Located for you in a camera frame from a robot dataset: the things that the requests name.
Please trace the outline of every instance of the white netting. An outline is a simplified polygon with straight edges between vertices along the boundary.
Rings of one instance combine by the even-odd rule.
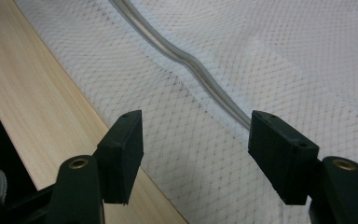
[[[247,153],[248,133],[106,0],[17,0],[107,125],[144,111],[143,167],[191,223],[306,223]],[[232,99],[358,161],[358,1],[143,1],[164,37]]]

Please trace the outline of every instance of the black clamp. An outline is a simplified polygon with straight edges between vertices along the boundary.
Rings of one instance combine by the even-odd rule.
[[[358,163],[340,157],[317,159],[319,147],[269,113],[254,111],[249,154],[285,204],[312,198],[316,223],[358,223]]]

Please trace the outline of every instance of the wood grain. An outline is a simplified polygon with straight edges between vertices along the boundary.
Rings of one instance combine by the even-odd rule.
[[[108,130],[11,0],[0,0],[0,120],[38,189]],[[107,223],[185,223],[142,169],[130,205],[105,214]]]

